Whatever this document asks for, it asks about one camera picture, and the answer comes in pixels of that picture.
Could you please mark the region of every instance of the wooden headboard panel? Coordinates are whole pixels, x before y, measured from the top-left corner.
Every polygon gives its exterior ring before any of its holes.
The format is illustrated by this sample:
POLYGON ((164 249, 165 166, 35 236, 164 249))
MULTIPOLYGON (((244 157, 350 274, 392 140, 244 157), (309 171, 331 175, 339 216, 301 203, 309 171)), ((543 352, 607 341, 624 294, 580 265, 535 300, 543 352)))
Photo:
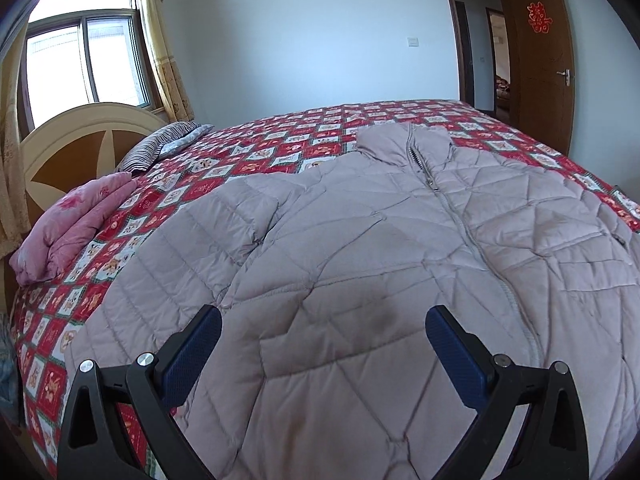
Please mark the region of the wooden headboard panel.
POLYGON ((20 144, 31 225, 73 188, 113 172, 134 145, 164 124, 140 108, 94 103, 33 130, 20 144))

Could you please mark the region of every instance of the red checkered bedspread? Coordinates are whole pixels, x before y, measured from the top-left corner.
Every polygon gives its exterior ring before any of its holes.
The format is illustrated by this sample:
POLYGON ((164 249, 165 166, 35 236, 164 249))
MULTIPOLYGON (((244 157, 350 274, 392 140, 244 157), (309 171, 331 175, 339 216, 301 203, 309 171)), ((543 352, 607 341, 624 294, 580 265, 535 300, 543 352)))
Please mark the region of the red checkered bedspread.
MULTIPOLYGON (((297 173, 354 149, 354 129, 375 121, 446 127, 459 146, 491 150, 551 168, 593 191, 635 231, 640 207, 544 144, 454 101, 403 101, 320 108, 208 133, 182 154, 140 177, 140 187, 55 280, 20 290, 13 336, 24 380, 28 428, 55 475, 66 389, 63 353, 119 270, 169 216, 226 180, 254 173, 297 173)), ((132 411, 122 410, 132 444, 153 469, 132 411)))

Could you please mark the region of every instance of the blue gripper pad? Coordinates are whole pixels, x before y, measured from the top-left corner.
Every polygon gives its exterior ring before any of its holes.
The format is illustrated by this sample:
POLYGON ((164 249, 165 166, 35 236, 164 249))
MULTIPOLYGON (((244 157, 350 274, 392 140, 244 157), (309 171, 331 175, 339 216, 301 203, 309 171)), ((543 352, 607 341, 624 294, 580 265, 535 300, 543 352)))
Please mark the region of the blue gripper pad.
POLYGON ((181 406, 187 400, 189 392, 222 333, 220 311, 213 306, 205 307, 196 314, 182 332, 173 334, 158 352, 160 357, 162 350, 170 343, 170 339, 177 340, 179 348, 175 351, 173 358, 162 367, 159 393, 162 404, 167 409, 181 406))
POLYGON ((473 336, 464 332, 443 306, 435 306, 428 311, 424 326, 427 338, 458 392, 460 400, 466 407, 480 412, 489 400, 488 378, 461 338, 473 336), (451 317, 460 334, 456 333, 440 309, 444 309, 451 317))

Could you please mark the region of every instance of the red paper decoration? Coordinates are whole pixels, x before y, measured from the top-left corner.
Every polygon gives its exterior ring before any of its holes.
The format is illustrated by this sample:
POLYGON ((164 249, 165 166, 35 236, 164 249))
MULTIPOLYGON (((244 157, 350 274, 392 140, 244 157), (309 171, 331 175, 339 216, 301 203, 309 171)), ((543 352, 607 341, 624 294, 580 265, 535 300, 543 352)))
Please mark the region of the red paper decoration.
POLYGON ((548 34, 554 20, 546 16, 546 9, 542 2, 530 4, 527 10, 529 11, 529 25, 531 25, 535 33, 548 34))

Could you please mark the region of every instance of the curtain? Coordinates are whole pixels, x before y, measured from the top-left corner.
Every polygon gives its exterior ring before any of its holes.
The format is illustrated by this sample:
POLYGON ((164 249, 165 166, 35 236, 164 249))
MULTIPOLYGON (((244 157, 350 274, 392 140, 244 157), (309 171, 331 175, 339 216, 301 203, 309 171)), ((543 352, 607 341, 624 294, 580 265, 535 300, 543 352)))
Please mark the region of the curtain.
POLYGON ((24 25, 0 63, 0 258, 17 249, 22 243, 20 235, 31 228, 17 110, 18 74, 26 33, 24 25))
POLYGON ((160 15, 162 0, 138 0, 146 49, 149 52, 164 110, 171 122, 191 121, 193 109, 166 40, 160 15))

